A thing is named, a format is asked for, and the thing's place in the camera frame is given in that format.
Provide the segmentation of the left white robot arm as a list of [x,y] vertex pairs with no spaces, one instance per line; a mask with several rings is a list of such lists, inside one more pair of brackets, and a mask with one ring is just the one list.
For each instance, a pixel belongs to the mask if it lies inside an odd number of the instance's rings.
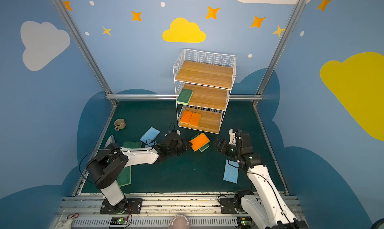
[[98,190],[112,207],[125,201],[117,182],[124,168],[142,164],[155,164],[170,156],[180,156],[192,148],[192,143],[183,139],[177,130],[166,134],[160,144],[148,148],[128,149],[113,143],[92,157],[85,166]]

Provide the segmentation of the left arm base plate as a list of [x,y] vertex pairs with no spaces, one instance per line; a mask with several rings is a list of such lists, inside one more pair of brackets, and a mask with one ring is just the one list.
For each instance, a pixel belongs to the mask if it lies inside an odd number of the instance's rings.
[[141,212],[143,199],[126,199],[124,198],[121,202],[112,206],[107,199],[102,202],[100,210],[101,215],[118,215],[118,214],[132,214],[138,215]]

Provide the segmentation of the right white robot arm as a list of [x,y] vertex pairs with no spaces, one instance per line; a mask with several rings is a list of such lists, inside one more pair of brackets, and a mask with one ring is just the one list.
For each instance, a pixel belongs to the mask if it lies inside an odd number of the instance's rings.
[[297,219],[274,185],[268,168],[260,155],[255,154],[248,133],[229,130],[230,139],[215,144],[218,152],[231,158],[227,169],[243,170],[257,194],[250,190],[235,192],[233,198],[218,197],[222,214],[247,214],[259,229],[307,229],[305,221]]

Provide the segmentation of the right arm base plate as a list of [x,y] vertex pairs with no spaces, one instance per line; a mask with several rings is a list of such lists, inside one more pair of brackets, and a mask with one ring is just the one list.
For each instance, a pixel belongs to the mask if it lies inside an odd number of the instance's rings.
[[221,195],[217,201],[220,204],[222,214],[242,214],[245,212],[238,197],[228,198]]

